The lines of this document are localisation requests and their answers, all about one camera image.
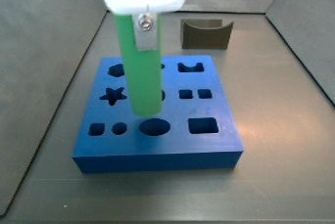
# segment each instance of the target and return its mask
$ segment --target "rectangular hole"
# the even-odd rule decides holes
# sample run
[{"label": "rectangular hole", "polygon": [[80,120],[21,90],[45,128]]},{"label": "rectangular hole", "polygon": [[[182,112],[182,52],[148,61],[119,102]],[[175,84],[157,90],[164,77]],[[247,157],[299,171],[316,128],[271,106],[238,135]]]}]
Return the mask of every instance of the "rectangular hole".
[{"label": "rectangular hole", "polygon": [[216,118],[190,118],[190,131],[192,134],[219,133]]},{"label": "rectangular hole", "polygon": [[182,99],[192,99],[195,97],[194,90],[183,89],[180,90],[180,98]]},{"label": "rectangular hole", "polygon": [[105,124],[104,123],[93,123],[89,127],[89,135],[100,136],[105,132]]},{"label": "rectangular hole", "polygon": [[212,98],[212,91],[210,89],[198,89],[198,94],[202,99]]}]

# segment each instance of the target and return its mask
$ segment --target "blue shape sorter block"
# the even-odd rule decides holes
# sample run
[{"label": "blue shape sorter block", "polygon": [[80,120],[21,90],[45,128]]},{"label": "blue shape sorter block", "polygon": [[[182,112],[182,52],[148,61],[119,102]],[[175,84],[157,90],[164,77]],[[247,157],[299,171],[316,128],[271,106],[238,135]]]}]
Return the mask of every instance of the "blue shape sorter block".
[{"label": "blue shape sorter block", "polygon": [[82,173],[236,166],[244,146],[211,57],[163,57],[163,90],[161,112],[135,115],[123,59],[101,59],[73,153]]}]

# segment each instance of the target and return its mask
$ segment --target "hole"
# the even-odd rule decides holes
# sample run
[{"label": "hole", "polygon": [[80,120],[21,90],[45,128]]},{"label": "hole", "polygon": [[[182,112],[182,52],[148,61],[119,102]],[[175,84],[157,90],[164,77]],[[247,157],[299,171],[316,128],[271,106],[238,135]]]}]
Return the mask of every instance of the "hole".
[{"label": "hole", "polygon": [[212,98],[212,92],[210,89],[198,89],[198,94],[202,99],[211,99]]},{"label": "hole", "polygon": [[180,98],[182,99],[192,99],[194,97],[195,97],[194,90],[191,90],[191,89],[180,90]]},{"label": "hole", "polygon": [[121,87],[119,89],[113,89],[113,88],[106,88],[106,95],[104,95],[100,100],[105,100],[105,101],[109,101],[109,105],[110,106],[115,106],[116,103],[120,101],[120,100],[125,100],[128,99],[128,96],[123,94],[123,91],[124,91],[125,87]]},{"label": "hole", "polygon": [[187,67],[184,64],[179,63],[179,72],[200,72],[204,71],[203,63],[198,63],[195,67]]},{"label": "hole", "polygon": [[128,131],[128,124],[124,122],[119,122],[115,124],[112,131],[116,135],[123,135]]},{"label": "hole", "polygon": [[93,123],[89,127],[89,135],[100,136],[105,132],[105,124],[104,123]]},{"label": "hole", "polygon": [[171,123],[160,118],[145,120],[140,125],[140,131],[149,136],[164,135],[171,130]]},{"label": "hole", "polygon": [[192,134],[219,133],[218,121],[210,118],[190,118],[190,130]]},{"label": "hole", "polygon": [[124,71],[124,65],[123,64],[117,64],[116,66],[110,67],[109,72],[108,72],[112,76],[115,77],[121,77],[125,75],[125,71]]}]

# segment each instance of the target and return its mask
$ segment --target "metal screw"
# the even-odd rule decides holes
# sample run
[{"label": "metal screw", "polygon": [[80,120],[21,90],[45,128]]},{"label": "metal screw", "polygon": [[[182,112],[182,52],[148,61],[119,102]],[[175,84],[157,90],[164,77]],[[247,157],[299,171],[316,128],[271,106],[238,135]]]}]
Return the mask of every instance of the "metal screw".
[{"label": "metal screw", "polygon": [[151,31],[153,25],[153,19],[149,14],[140,15],[140,28],[143,31]]}]

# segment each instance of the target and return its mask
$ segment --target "stainless steel floor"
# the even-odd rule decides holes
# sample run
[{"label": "stainless steel floor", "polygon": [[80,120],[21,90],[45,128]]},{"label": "stainless steel floor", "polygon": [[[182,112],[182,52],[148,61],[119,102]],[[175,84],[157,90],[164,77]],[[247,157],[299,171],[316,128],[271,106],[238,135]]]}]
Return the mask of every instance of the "stainless steel floor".
[{"label": "stainless steel floor", "polygon": [[[235,22],[228,50],[183,50],[182,19],[210,18]],[[120,56],[108,15],[6,220],[335,220],[335,111],[267,18],[169,14],[163,40],[164,55],[212,55],[246,145],[236,169],[81,174],[85,101],[100,58]]]}]

